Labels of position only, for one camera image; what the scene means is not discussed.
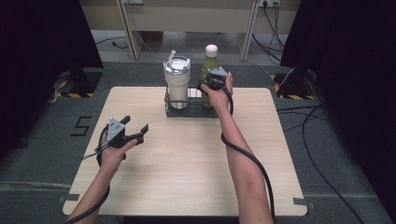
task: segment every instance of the black partition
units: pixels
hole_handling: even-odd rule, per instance
[[[396,222],[396,1],[302,0],[281,65],[315,71],[346,149]]]

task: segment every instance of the plastic bottle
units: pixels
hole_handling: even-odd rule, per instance
[[[218,68],[218,47],[216,45],[208,45],[205,49],[205,61],[202,66],[202,74],[201,74],[201,81],[206,82],[206,76],[209,74],[207,69],[209,68]],[[205,107],[212,107],[209,101],[209,96],[206,93],[202,93],[202,102],[203,106]]]

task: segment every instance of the wooden table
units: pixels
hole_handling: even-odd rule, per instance
[[[273,186],[277,216],[303,216],[304,196],[294,170],[271,93],[263,88],[234,88],[233,117]],[[127,152],[111,182],[100,214],[114,216],[238,216],[219,119],[168,118],[165,87],[116,87],[108,95],[86,154],[92,154],[110,118],[130,115],[126,134],[146,124],[145,143]],[[83,161],[70,194],[86,192],[98,164]],[[70,214],[78,202],[66,201]]]

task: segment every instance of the wrist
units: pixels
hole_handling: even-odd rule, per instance
[[[108,166],[108,165],[102,164],[102,166],[99,168],[99,174],[113,176],[118,170],[119,170],[119,167]]]

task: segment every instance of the black curtain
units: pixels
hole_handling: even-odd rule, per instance
[[[317,74],[340,136],[396,222],[396,1],[302,0],[281,65]]]
[[[102,61],[79,1],[0,1],[0,159],[20,141],[64,71]]]

